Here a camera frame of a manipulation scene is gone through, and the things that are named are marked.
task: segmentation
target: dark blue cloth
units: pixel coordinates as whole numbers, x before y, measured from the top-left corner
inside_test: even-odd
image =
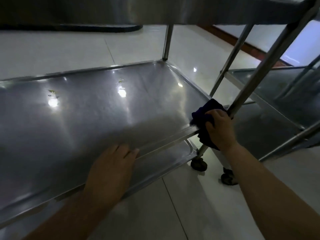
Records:
[[[209,121],[214,126],[214,118],[210,114],[205,114],[212,109],[221,109],[226,112],[224,107],[219,104],[216,100],[210,99],[204,106],[200,107],[196,112],[193,112],[191,124],[198,126],[199,134],[198,137],[200,142],[208,147],[218,149],[214,143],[212,143],[209,133],[206,129],[206,122]]]

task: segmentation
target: stainless steel cart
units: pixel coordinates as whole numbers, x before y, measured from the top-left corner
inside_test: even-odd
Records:
[[[93,160],[110,143],[125,141],[140,148],[126,196],[187,161],[199,160],[207,147],[198,151],[188,140],[198,131],[190,125],[191,113],[210,100],[225,75],[242,89],[228,107],[231,116],[239,111],[246,121],[246,116],[265,113],[256,88],[320,7],[320,0],[1,2],[1,22],[8,25],[169,24],[161,60],[0,82],[1,227],[82,189]],[[210,95],[167,61],[173,24],[248,24]],[[254,24],[288,25],[255,70],[228,71]],[[251,95],[260,106],[242,106]],[[274,113],[264,119],[281,136],[264,148],[260,159],[320,128],[319,121],[312,121],[297,131],[295,122],[282,133]],[[255,125],[265,121],[258,118]]]

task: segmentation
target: floor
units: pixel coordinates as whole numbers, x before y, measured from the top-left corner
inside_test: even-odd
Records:
[[[0,80],[157,60],[162,56],[165,32],[165,26],[114,34],[0,32]],[[177,25],[169,61],[209,93],[232,48],[197,26]],[[240,51],[231,68],[254,68],[259,62]],[[214,98],[226,105],[238,92],[224,79]],[[197,137],[192,141],[201,146]],[[267,164],[318,212],[320,174],[313,168],[319,169],[319,154],[318,148],[305,149]],[[205,173],[182,165],[120,202],[89,239],[263,239],[240,188],[221,184],[222,166],[211,150],[203,158],[208,164]],[[15,229],[0,230],[0,239],[21,239],[36,227],[30,225],[31,218],[17,222]]]

